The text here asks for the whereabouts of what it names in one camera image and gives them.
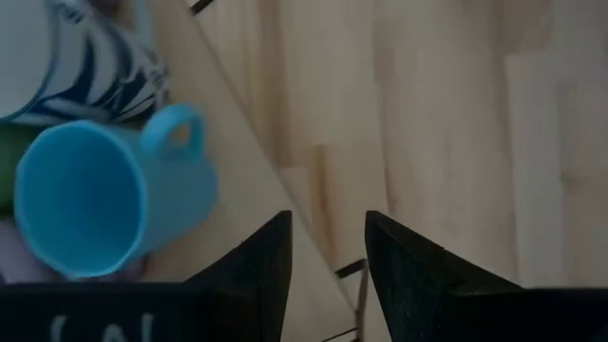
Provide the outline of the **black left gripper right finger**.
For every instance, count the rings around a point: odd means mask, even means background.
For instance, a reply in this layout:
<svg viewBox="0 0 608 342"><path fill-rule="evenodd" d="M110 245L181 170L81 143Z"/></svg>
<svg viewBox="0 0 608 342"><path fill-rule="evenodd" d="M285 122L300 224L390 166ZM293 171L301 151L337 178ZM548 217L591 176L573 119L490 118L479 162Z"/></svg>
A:
<svg viewBox="0 0 608 342"><path fill-rule="evenodd" d="M365 218L370 275L394 341L430 341L440 330L442 300L522 287L451 253L383 213Z"/></svg>

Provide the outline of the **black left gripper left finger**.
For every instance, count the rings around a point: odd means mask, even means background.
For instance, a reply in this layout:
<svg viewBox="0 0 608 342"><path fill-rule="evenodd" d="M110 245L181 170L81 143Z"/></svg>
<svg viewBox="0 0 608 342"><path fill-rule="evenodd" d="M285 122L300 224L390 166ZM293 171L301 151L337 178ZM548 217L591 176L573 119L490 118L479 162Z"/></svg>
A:
<svg viewBox="0 0 608 342"><path fill-rule="evenodd" d="M279 341L293 268L293 215L280 211L186 283L203 341Z"/></svg>

